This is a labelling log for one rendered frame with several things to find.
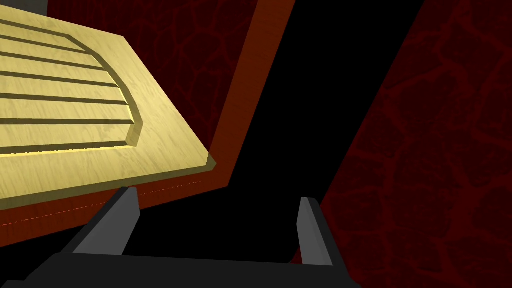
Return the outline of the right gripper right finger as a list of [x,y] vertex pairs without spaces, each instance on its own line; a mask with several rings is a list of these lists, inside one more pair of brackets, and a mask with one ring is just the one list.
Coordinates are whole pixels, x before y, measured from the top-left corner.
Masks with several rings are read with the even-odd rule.
[[315,198],[300,199],[296,228],[304,265],[345,266],[334,236]]

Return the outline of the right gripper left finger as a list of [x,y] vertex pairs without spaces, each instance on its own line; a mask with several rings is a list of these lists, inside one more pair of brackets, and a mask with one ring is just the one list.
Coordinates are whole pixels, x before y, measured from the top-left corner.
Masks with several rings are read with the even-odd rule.
[[61,252],[120,256],[139,218],[137,189],[121,187]]

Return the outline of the pale yellow wooden louvred door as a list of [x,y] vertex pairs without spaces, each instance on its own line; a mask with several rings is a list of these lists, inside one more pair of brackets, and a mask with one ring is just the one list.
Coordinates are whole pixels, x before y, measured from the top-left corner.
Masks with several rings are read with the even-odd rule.
[[0,5],[0,211],[215,165],[124,37]]

